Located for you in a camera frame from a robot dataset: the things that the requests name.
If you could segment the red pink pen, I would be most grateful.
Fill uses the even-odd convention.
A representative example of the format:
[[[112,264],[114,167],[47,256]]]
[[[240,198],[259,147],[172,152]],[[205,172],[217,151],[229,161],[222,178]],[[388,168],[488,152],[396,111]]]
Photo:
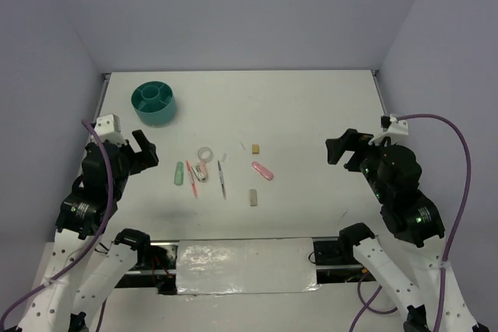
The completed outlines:
[[[187,160],[186,160],[186,167],[187,167],[187,170],[188,170],[188,177],[189,177],[189,180],[190,180],[190,183],[191,183],[191,188],[192,188],[192,191],[193,191],[193,195],[194,195],[195,199],[198,199],[198,191],[197,191],[197,187],[195,185],[195,176],[194,176],[191,164]]]

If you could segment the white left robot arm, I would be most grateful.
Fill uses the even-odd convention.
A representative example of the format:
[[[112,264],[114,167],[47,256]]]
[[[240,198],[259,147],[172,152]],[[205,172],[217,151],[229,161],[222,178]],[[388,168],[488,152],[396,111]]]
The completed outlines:
[[[92,128],[90,133],[82,171],[61,203],[44,279],[21,298],[30,305],[15,331],[87,331],[125,273],[147,267],[153,258],[148,234],[123,229],[96,271],[84,275],[128,178],[159,163],[156,146],[141,130],[132,133],[139,152],[118,130]]]

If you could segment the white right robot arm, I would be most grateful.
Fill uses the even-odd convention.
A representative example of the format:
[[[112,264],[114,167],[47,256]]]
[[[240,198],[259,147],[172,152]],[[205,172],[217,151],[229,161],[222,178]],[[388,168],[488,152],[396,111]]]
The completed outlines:
[[[391,143],[389,137],[375,142],[373,135],[355,129],[325,144],[330,165],[344,152],[352,153],[344,167],[365,177],[414,278],[384,252],[364,223],[340,231],[339,256],[347,263],[360,262],[373,275],[400,312],[403,330],[486,331],[469,311],[451,264],[444,259],[449,240],[436,205],[419,189],[422,168],[413,151]]]

